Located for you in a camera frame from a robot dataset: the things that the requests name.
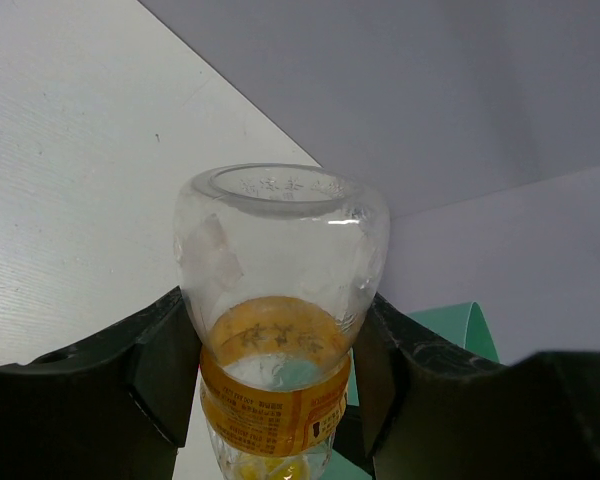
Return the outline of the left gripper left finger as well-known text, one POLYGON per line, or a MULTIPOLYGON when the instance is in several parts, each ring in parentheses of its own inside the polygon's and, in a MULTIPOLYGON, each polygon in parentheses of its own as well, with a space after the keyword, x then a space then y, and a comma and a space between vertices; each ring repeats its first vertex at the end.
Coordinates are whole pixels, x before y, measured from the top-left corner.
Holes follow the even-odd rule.
POLYGON ((201 342, 178 288, 34 361, 0 366, 0 479, 170 479, 201 342))

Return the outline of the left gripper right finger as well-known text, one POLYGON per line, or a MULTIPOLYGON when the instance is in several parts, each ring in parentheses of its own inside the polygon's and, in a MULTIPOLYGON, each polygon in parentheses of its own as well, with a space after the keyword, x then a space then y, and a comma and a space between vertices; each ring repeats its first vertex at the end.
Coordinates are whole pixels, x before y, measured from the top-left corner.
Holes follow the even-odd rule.
POLYGON ((600 479, 600 352, 504 366, 376 297, 334 449, 375 479, 600 479))

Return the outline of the green plastic bin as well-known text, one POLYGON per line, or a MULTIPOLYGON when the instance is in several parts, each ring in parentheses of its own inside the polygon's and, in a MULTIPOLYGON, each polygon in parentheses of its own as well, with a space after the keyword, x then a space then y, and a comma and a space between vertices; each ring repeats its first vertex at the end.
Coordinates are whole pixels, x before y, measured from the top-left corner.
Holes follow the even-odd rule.
MULTIPOLYGON (((487 360, 499 362, 488 324, 480 306, 475 302, 412 312, 408 317, 458 347, 487 360)), ((375 474, 367 468, 373 469, 373 463, 363 466, 357 460, 349 459, 348 454, 334 451, 322 479, 374 479, 375 474)))

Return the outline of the small bottle yellow cap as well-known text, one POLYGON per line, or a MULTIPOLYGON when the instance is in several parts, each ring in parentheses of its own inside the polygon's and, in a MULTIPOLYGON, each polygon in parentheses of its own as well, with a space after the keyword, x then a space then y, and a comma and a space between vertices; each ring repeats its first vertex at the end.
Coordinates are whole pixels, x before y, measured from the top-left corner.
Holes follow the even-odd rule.
POLYGON ((181 188, 174 253, 225 478, 323 474, 389 231, 376 190, 318 167, 221 167, 181 188))

